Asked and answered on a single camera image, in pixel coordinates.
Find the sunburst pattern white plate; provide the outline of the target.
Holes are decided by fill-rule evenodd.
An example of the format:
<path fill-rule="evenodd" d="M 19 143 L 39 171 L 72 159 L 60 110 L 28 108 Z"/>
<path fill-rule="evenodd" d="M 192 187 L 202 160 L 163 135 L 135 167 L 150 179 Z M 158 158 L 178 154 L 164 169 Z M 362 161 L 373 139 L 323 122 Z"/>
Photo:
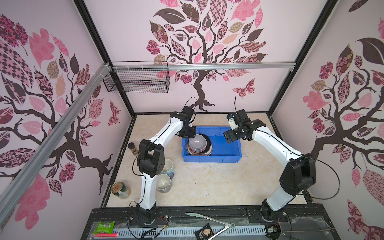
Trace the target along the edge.
<path fill-rule="evenodd" d="M 209 156 L 213 152 L 213 145 L 211 142 L 208 142 L 206 148 L 199 153 L 192 151 L 192 149 L 190 148 L 190 143 L 187 143 L 186 149 L 188 154 L 191 156 Z"/>

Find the lavender mug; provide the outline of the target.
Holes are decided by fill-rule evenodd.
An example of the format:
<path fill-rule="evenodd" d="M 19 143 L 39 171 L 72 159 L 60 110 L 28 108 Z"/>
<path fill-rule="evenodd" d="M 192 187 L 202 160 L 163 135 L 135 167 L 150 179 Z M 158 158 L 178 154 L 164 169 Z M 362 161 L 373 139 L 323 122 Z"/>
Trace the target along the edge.
<path fill-rule="evenodd" d="M 156 189 L 161 193 L 168 193 L 172 188 L 172 180 L 175 174 L 161 174 L 157 178 Z"/>

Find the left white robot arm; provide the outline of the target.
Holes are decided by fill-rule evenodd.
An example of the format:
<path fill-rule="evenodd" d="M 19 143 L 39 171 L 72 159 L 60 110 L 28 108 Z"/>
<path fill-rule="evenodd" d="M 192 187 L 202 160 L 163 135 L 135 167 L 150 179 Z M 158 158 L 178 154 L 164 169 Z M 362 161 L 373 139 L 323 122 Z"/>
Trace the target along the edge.
<path fill-rule="evenodd" d="M 165 126 L 152 138 L 141 140 L 136 158 L 141 177 L 141 193 L 137 206 L 138 216 L 147 223 L 156 217 L 156 183 L 165 166 L 165 148 L 174 136 L 190 139 L 196 136 L 193 108 L 184 106 L 180 112 L 173 112 Z"/>

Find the blue plastic bin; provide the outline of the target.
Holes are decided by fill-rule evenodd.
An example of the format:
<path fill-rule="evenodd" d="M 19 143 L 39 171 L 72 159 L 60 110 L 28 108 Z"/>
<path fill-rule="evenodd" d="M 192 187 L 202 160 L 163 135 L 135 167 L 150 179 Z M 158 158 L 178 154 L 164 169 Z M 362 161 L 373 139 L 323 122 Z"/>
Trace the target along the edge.
<path fill-rule="evenodd" d="M 197 127 L 197 134 L 205 134 L 212 142 L 210 155 L 192 156 L 187 151 L 187 139 L 182 140 L 182 157 L 187 163 L 237 163 L 242 158 L 241 142 L 227 143 L 224 132 L 230 127 Z"/>

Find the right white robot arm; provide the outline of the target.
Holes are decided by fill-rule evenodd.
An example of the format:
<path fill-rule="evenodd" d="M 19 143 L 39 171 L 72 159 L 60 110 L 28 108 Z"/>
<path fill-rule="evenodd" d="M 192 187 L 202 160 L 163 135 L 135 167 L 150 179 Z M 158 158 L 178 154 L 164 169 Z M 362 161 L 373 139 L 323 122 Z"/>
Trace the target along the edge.
<path fill-rule="evenodd" d="M 255 141 L 268 150 L 283 166 L 279 187 L 263 200 L 261 216 L 271 222 L 277 213 L 302 191 L 316 183 L 316 160 L 302 154 L 278 138 L 261 120 L 251 120 L 245 110 L 227 115 L 230 130 L 224 132 L 227 143 Z"/>

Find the light blue mug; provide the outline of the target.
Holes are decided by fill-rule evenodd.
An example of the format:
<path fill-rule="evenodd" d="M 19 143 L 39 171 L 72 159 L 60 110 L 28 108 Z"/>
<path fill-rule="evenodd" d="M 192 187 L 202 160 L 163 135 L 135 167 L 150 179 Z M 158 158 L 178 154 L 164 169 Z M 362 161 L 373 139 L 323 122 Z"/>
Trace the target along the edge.
<path fill-rule="evenodd" d="M 162 174 L 168 175 L 171 179 L 174 177 L 174 163 L 170 159 L 165 159 L 165 165 L 162 170 Z"/>

